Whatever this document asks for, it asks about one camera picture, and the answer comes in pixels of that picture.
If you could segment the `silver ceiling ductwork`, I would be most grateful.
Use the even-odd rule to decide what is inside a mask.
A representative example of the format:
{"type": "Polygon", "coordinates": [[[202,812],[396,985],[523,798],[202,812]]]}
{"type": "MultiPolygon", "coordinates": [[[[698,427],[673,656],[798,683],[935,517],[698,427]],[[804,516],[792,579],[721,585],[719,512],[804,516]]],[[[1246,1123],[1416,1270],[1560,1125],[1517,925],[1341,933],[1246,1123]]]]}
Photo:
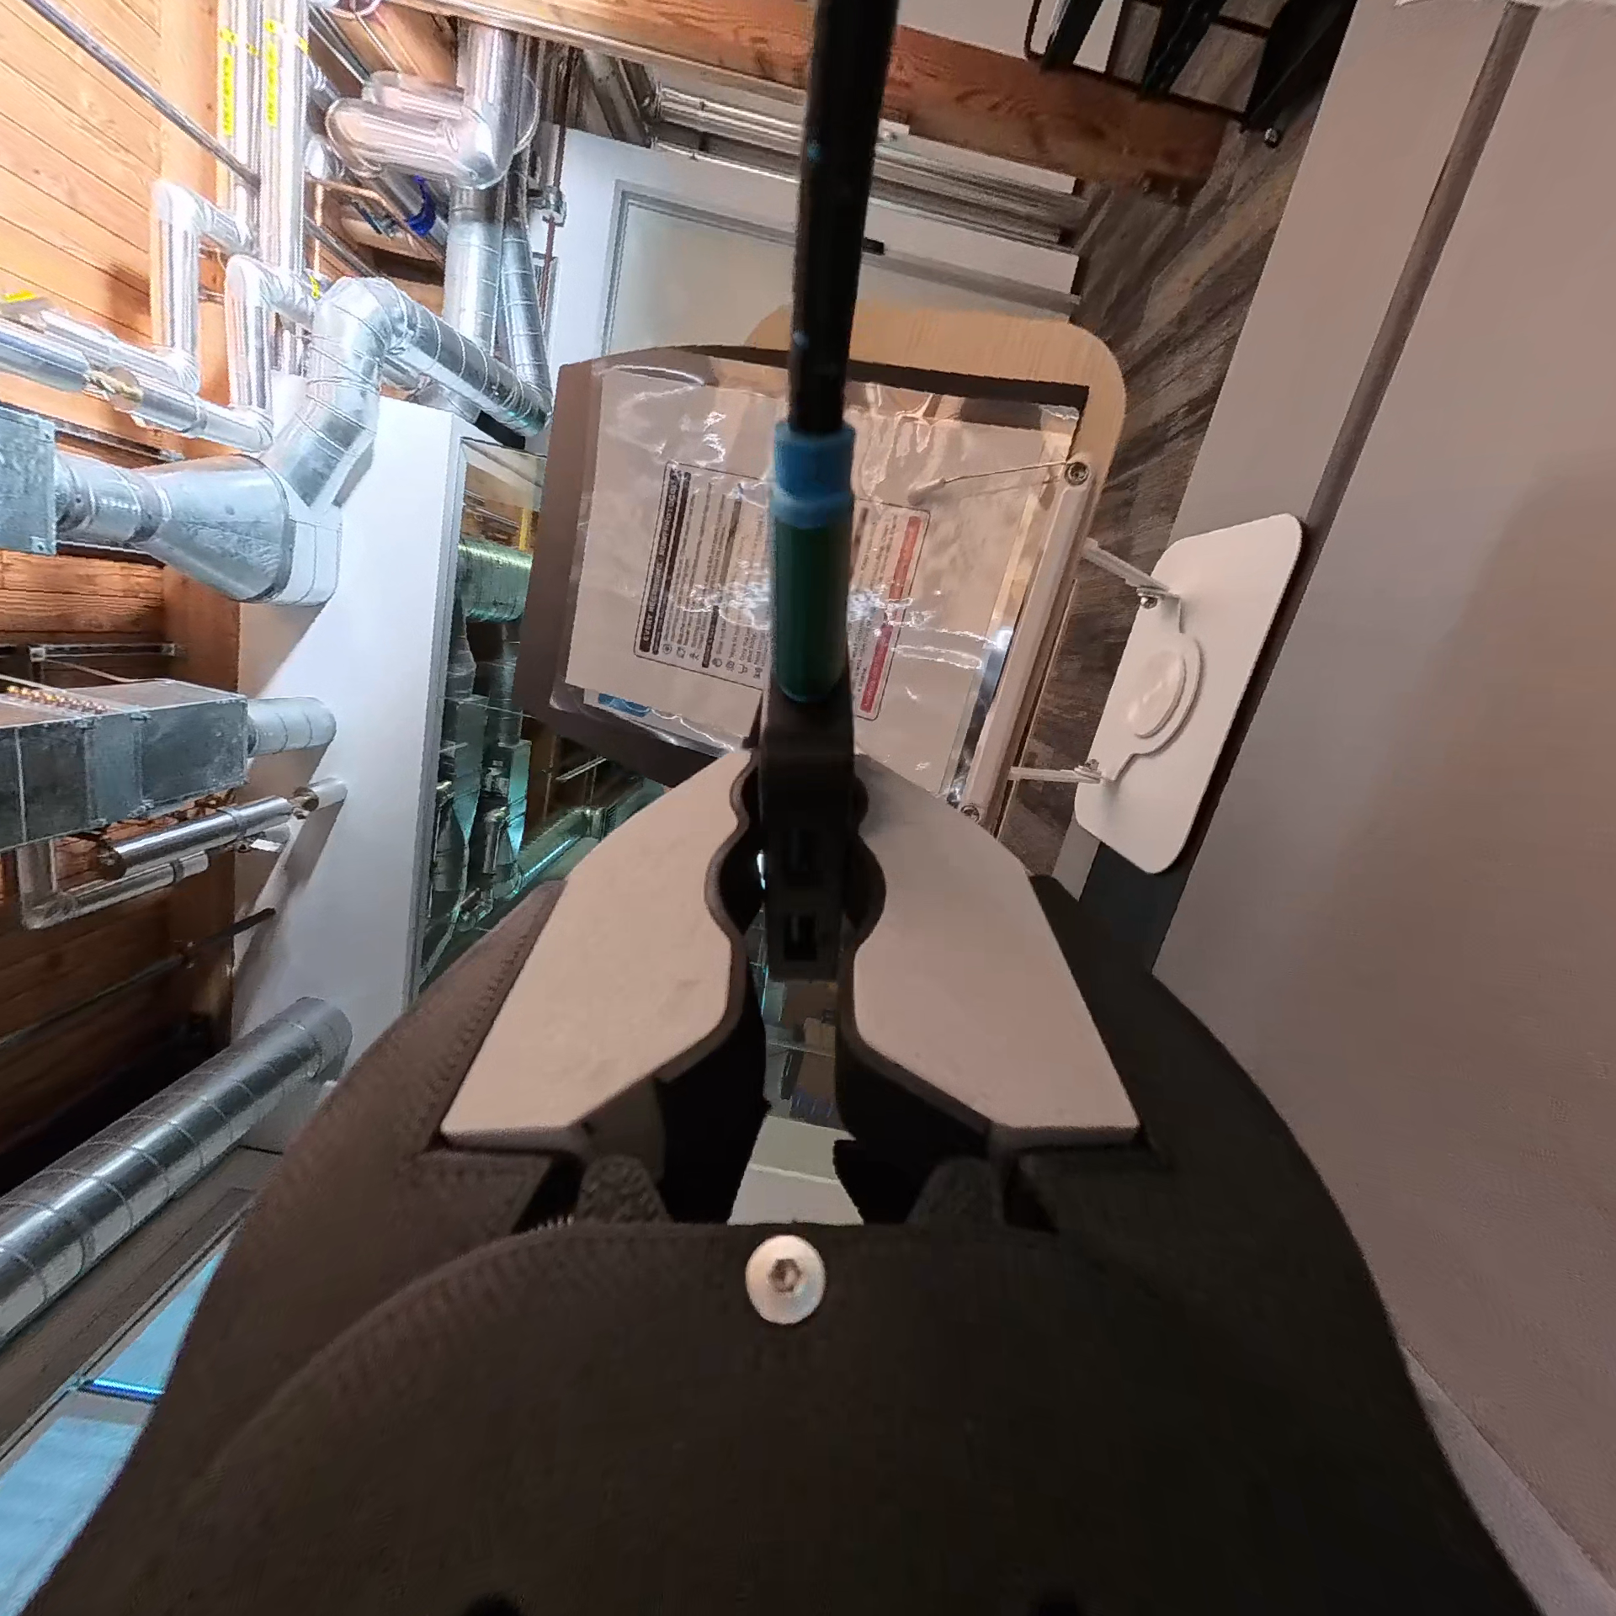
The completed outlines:
{"type": "Polygon", "coordinates": [[[313,69],[307,4],[229,4],[219,23],[215,163],[225,204],[155,179],[150,188],[152,346],[34,296],[3,310],[3,373],[103,398],[148,431],[225,456],[121,473],[57,458],[50,523],[17,546],[53,554],[57,533],[130,548],[236,602],[321,606],[336,587],[342,508],[365,469],[384,387],[531,437],[552,414],[538,283],[504,196],[538,123],[533,40],[461,29],[448,87],[377,73],[323,119],[336,158],[367,179],[450,194],[442,314],[382,275],[313,292],[302,275],[305,123],[313,69]]]}

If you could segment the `black display board instruction sheet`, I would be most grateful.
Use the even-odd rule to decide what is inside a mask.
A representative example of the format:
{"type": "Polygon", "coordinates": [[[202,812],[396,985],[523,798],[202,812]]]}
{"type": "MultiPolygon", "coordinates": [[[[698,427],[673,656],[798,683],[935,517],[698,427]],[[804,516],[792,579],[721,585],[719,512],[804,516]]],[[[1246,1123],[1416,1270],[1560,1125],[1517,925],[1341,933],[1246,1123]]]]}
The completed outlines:
{"type": "MultiPolygon", "coordinates": [[[[860,750],[990,821],[1098,462],[1090,389],[856,362],[846,610],[860,750]]],[[[640,350],[556,379],[517,691],[673,785],[771,671],[781,356],[640,350]]]]}

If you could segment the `black usb hub adapter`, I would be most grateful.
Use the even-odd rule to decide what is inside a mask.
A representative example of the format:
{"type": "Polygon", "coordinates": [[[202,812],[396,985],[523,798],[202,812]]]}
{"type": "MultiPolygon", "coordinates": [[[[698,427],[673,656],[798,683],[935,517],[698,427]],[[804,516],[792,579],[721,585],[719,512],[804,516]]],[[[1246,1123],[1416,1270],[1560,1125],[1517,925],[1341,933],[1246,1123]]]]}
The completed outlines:
{"type": "Polygon", "coordinates": [[[863,810],[848,673],[817,700],[767,691],[754,779],[769,968],[785,981],[836,983],[854,935],[863,810]]]}

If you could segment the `white door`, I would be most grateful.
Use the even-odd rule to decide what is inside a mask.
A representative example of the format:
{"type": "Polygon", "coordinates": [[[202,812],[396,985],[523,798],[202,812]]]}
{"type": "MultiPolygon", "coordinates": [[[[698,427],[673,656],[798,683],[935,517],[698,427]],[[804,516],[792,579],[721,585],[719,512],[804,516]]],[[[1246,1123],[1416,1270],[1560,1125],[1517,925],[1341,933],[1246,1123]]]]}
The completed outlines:
{"type": "MultiPolygon", "coordinates": [[[[569,135],[554,237],[554,367],[625,350],[738,346],[790,304],[796,188],[659,148],[569,135]]],[[[860,294],[921,310],[1077,317],[1081,264],[881,202],[860,294]]]]}

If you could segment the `ribbed silver round duct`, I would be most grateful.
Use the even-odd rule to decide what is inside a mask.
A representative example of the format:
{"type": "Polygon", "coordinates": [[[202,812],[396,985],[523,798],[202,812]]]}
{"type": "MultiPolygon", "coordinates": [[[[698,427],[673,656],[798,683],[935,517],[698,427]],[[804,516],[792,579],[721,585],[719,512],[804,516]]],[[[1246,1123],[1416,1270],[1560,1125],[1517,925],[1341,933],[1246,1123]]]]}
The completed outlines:
{"type": "Polygon", "coordinates": [[[290,1095],[334,1077],[346,1014],[298,998],[2,1197],[2,1343],[215,1170],[290,1095]]]}

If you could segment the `white display stand base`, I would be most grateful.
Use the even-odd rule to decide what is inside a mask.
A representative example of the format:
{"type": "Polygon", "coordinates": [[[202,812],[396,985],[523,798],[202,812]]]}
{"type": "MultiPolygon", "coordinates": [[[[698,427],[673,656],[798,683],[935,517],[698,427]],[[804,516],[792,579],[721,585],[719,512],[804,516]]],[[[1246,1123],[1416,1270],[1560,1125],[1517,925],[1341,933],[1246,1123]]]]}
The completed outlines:
{"type": "Polygon", "coordinates": [[[1146,875],[1181,854],[1300,560],[1302,527],[1267,516],[1173,541],[1152,571],[1083,558],[1137,596],[1073,796],[1075,825],[1146,875]]]}

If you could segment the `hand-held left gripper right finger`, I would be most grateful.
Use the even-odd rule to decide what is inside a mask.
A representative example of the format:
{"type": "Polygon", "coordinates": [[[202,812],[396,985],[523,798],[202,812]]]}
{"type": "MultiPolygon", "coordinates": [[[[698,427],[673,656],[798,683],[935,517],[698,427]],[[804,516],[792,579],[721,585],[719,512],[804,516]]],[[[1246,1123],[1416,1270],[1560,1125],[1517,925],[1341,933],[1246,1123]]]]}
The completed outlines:
{"type": "Polygon", "coordinates": [[[861,1222],[933,1173],[1129,1148],[1140,1120],[1035,885],[979,823],[885,766],[861,818],[836,981],[835,1173],[861,1222]]]}

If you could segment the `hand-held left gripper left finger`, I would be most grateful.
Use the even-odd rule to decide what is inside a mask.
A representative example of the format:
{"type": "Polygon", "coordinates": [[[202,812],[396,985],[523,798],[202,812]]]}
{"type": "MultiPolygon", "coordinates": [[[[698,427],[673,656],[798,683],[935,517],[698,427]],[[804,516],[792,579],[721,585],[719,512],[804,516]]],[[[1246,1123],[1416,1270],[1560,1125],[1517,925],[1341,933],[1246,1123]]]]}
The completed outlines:
{"type": "Polygon", "coordinates": [[[709,762],[573,870],[448,1104],[446,1145],[629,1158],[675,1220],[729,1220],[765,1118],[752,768],[709,762]]]}

